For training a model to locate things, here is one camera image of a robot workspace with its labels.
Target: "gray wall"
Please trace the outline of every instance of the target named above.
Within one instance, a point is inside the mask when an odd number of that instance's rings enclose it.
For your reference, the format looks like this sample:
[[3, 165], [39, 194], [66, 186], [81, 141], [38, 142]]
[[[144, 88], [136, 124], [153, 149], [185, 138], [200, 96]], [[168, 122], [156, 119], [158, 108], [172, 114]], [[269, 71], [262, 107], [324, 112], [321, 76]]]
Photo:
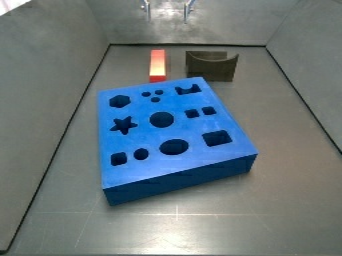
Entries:
[[109, 46], [85, 0], [31, 6], [0, 17], [0, 251]]
[[138, 0], [87, 0], [110, 42], [266, 45], [299, 0], [152, 0], [152, 23]]
[[303, 0], [268, 49], [342, 150], [342, 1]]

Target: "small hole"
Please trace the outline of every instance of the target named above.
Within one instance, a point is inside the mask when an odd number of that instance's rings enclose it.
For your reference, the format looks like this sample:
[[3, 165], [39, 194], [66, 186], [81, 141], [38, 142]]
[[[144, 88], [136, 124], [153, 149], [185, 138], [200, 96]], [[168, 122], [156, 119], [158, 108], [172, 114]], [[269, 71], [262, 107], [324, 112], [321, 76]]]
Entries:
[[156, 91], [156, 94], [157, 94], [157, 95], [162, 95], [164, 93], [165, 93], [164, 90], [157, 90], [157, 91]]
[[196, 118], [200, 117], [200, 113], [196, 109], [186, 110], [188, 118]]
[[225, 130], [205, 133], [202, 136], [209, 147], [214, 147], [233, 141], [229, 133]]
[[153, 101], [153, 102], [160, 102], [160, 101], [161, 101], [161, 98], [154, 97], [154, 98], [152, 99], [152, 101]]
[[208, 115], [208, 116], [217, 114], [217, 111], [213, 107], [205, 107], [205, 108], [202, 108], [202, 110], [204, 110], [205, 115]]
[[122, 165], [128, 163], [128, 156], [126, 153], [117, 153], [111, 155], [111, 164], [113, 166]]
[[149, 151], [145, 148], [140, 148], [136, 152], [134, 152], [134, 157], [137, 160], [145, 160], [149, 157]]
[[152, 95], [152, 92], [144, 92], [142, 95], [144, 95], [145, 97], [149, 97], [149, 96]]

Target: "oval hole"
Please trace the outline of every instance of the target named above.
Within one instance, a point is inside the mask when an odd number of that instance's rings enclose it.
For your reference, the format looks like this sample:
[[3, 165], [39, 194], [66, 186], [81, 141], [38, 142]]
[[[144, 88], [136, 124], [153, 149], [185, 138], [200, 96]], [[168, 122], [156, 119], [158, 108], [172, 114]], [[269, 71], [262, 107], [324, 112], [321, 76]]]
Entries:
[[184, 154], [189, 149], [189, 143], [185, 140], [168, 140], [160, 147], [164, 154], [176, 156]]

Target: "circular hole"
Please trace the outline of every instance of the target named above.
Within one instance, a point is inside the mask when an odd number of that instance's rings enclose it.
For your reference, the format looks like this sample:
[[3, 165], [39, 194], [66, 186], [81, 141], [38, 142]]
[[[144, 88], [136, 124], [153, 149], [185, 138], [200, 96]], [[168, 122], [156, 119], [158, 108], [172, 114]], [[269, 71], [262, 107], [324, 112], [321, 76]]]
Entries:
[[152, 95], [152, 92], [144, 92], [142, 95], [144, 95], [145, 97], [149, 97], [149, 96]]
[[168, 112], [157, 112], [150, 117], [150, 123], [158, 128], [166, 128], [174, 123], [174, 116]]
[[152, 99], [152, 101], [153, 101], [153, 102], [160, 102], [161, 99], [160, 99], [158, 97], [154, 97], [154, 98]]
[[145, 160], [149, 157], [149, 151], [145, 148], [140, 148], [134, 152], [134, 157], [137, 160]]
[[156, 91], [156, 94], [157, 94], [157, 95], [162, 95], [164, 93], [165, 93], [164, 90], [157, 90], [157, 91]]

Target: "shape sorter block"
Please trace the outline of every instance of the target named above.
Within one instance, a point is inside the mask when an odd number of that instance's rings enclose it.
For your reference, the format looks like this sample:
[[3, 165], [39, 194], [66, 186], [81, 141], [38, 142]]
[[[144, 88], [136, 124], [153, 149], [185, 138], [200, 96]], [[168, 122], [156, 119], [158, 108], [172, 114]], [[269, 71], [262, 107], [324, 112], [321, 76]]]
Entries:
[[257, 148], [204, 78], [101, 91], [98, 103], [110, 205], [250, 171]]
[[166, 50], [152, 50], [150, 83], [166, 81]]

